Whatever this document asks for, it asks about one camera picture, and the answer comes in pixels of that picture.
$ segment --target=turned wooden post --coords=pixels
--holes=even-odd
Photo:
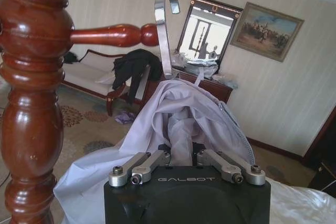
[[[1,151],[12,180],[5,191],[11,223],[53,223],[53,166],[63,141],[56,88],[62,56],[74,43],[120,47],[158,44],[155,25],[74,30],[68,0],[0,0],[0,73],[12,85],[3,115]]]

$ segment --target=baseboard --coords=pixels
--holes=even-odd
[[[268,150],[270,152],[274,152],[274,153],[280,154],[282,156],[289,157],[289,158],[292,158],[292,159],[295,159],[297,161],[302,162],[303,157],[298,155],[298,154],[295,154],[295,153],[289,152],[289,151],[285,151],[285,150],[280,149],[278,147],[275,147],[275,146],[272,146],[272,145],[269,145],[269,144],[265,144],[263,142],[260,142],[258,140],[255,140],[255,139],[252,139],[252,138],[249,138],[249,137],[247,137],[247,140],[252,145],[258,146],[258,147],[263,148],[265,150]]]

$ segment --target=silver metal bracket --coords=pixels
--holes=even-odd
[[[131,183],[142,185],[151,180],[152,172],[158,166],[169,165],[170,154],[166,151],[154,152],[142,165],[132,169]]]
[[[138,152],[122,166],[115,166],[109,174],[110,186],[124,186],[131,177],[132,169],[142,164],[150,155],[150,153]]]
[[[232,152],[222,151],[218,152],[218,154],[223,159],[238,166],[248,183],[256,186],[262,186],[265,184],[266,174],[263,170],[261,170],[260,166],[250,165],[248,162]]]
[[[233,184],[243,182],[240,168],[232,165],[213,150],[202,150],[197,154],[198,165],[212,165],[222,175],[222,179]]]

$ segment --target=wall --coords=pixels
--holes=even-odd
[[[283,63],[229,46],[221,73],[238,84],[228,106],[245,134],[303,155],[336,102],[336,5],[321,0],[218,0],[244,7],[247,1],[305,20]],[[69,0],[77,28],[154,22],[154,0]],[[171,48],[177,46],[190,0],[168,14]],[[106,46],[75,46],[100,52],[127,52]]]

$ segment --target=black clothing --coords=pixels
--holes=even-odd
[[[127,98],[128,103],[133,103],[142,74],[147,65],[151,67],[148,80],[159,81],[162,75],[162,64],[158,57],[149,51],[137,49],[114,61],[114,73],[116,79],[112,86],[113,89],[122,86],[130,77],[132,77]]]
[[[64,55],[64,63],[72,64],[73,62],[78,62],[77,56],[73,52],[67,52]]]

